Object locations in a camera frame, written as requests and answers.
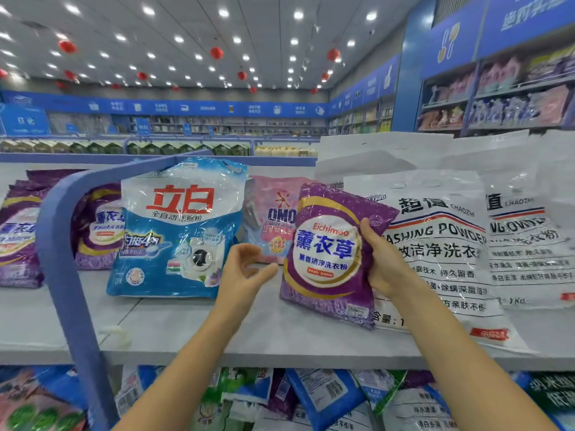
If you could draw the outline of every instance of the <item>red ball decoration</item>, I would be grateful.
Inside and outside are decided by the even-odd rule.
[[[335,59],[337,59],[338,57],[341,57],[341,53],[339,52],[339,50],[336,50],[335,48],[332,48],[327,52],[327,60],[335,62]]]
[[[224,57],[224,50],[222,50],[220,47],[215,46],[214,48],[212,48],[210,50],[210,56],[212,56],[214,59],[219,60],[222,57]]]
[[[74,54],[78,50],[73,42],[65,39],[58,42],[58,47],[60,47],[60,50],[68,54]]]

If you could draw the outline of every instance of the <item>recessed light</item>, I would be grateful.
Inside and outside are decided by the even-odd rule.
[[[80,9],[78,9],[77,6],[74,6],[73,4],[65,4],[64,6],[68,9],[68,12],[73,13],[74,15],[80,15]]]
[[[145,4],[142,5],[142,10],[148,16],[154,16],[156,14],[154,9],[152,9],[150,6],[146,6]]]

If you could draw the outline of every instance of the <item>blue pillar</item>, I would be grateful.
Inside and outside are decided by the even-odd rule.
[[[407,17],[393,109],[392,131],[414,131],[423,82],[426,34],[433,24],[436,0],[422,0]]]

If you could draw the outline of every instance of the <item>washing machine image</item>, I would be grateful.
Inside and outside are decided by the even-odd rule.
[[[224,265],[224,251],[226,239],[214,245],[208,245],[203,239],[193,237],[190,239],[190,256],[181,262],[180,275],[189,280],[204,282]]]

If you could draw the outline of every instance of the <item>omo logo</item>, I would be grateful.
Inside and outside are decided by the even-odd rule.
[[[32,98],[24,95],[14,95],[12,97],[12,102],[14,104],[18,104],[19,106],[29,106],[32,104]]]
[[[457,36],[459,35],[459,27],[461,27],[461,22],[454,24],[452,28],[448,28],[443,33],[443,40],[441,42],[441,50],[437,55],[437,63],[443,62],[443,60],[450,59],[453,54],[453,44],[455,43]]]
[[[282,195],[281,191],[278,191],[277,194],[278,194],[278,198],[276,199],[276,202],[279,203],[278,208],[277,209],[270,209],[267,212],[267,218],[270,221],[289,222],[290,224],[295,223],[297,210],[290,209],[290,205],[286,199],[289,197],[289,194],[286,193],[284,196],[284,195]]]

